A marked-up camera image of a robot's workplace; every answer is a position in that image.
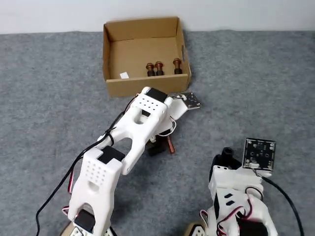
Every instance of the white wall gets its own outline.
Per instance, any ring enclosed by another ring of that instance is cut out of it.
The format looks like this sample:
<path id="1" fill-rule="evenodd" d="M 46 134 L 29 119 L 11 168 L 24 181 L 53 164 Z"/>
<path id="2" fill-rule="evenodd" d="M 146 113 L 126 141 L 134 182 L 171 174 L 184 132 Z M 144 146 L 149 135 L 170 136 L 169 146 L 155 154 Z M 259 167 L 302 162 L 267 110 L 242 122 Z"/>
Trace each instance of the white wall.
<path id="1" fill-rule="evenodd" d="M 0 33 L 102 31 L 110 20 L 173 15 L 188 30 L 315 30 L 315 0 L 0 0 Z"/>

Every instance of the gray carpet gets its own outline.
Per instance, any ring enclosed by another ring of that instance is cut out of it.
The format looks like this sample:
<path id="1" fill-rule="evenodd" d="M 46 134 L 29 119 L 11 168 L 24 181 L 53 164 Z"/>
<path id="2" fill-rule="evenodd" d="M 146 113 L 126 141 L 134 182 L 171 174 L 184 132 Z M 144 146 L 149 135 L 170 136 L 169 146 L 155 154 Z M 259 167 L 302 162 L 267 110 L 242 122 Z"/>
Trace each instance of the gray carpet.
<path id="1" fill-rule="evenodd" d="M 278 141 L 272 179 L 313 235 L 315 33 L 185 35 L 189 89 L 203 107 L 179 120 L 176 154 L 144 154 L 121 176 L 112 216 L 118 236 L 180 236 L 212 203 L 213 156 L 224 146 L 241 155 L 246 137 Z M 35 235 L 37 209 L 130 100 L 107 95 L 101 53 L 101 32 L 0 35 L 0 235 Z M 264 185 L 279 234 L 299 235 L 289 204 Z M 66 225 L 68 200 L 64 185 L 40 215 L 41 235 L 56 236 Z"/>

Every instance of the open cardboard box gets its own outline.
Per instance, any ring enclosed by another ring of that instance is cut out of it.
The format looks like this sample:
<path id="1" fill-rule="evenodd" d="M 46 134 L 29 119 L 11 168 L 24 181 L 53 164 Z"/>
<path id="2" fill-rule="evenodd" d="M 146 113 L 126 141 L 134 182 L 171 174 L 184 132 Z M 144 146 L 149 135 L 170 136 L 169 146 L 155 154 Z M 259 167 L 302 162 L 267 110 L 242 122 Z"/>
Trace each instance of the open cardboard box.
<path id="1" fill-rule="evenodd" d="M 174 75 L 173 59 L 183 73 Z M 163 76 L 147 77 L 146 64 L 163 63 Z M 127 72 L 129 78 L 120 74 Z M 178 17 L 149 18 L 104 24 L 103 75 L 110 96 L 130 96 L 145 86 L 165 93 L 185 91 L 191 71 Z"/>

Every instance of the ventilation holes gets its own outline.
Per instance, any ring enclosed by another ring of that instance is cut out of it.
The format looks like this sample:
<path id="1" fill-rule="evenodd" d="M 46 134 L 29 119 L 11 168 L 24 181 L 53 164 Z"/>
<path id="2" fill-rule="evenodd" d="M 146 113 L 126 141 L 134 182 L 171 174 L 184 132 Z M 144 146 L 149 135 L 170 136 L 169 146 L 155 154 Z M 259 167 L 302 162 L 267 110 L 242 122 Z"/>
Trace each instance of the ventilation holes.
<path id="1" fill-rule="evenodd" d="M 230 206 L 230 205 L 232 205 L 233 203 L 235 203 L 235 202 L 234 202 L 234 201 L 229 201 L 229 202 L 226 203 L 226 205 L 227 205 L 227 206 Z"/>
<path id="2" fill-rule="evenodd" d="M 233 196 L 233 194 L 229 193 L 229 194 L 226 194 L 226 195 L 224 196 L 224 198 L 230 198 L 230 197 L 232 197 L 232 196 Z"/>

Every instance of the circuit board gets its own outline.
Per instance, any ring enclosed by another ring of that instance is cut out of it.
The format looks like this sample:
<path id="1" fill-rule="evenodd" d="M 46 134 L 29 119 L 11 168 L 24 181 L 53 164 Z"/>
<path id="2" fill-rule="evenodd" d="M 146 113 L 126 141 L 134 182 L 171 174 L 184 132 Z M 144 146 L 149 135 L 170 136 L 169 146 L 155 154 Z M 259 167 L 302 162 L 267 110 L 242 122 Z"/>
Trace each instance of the circuit board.
<path id="1" fill-rule="evenodd" d="M 177 95 L 177 98 L 181 98 L 183 100 L 188 110 L 193 110 L 201 107 L 200 102 L 192 92 L 182 92 Z"/>
<path id="2" fill-rule="evenodd" d="M 276 141 L 246 138 L 243 168 L 273 171 Z"/>

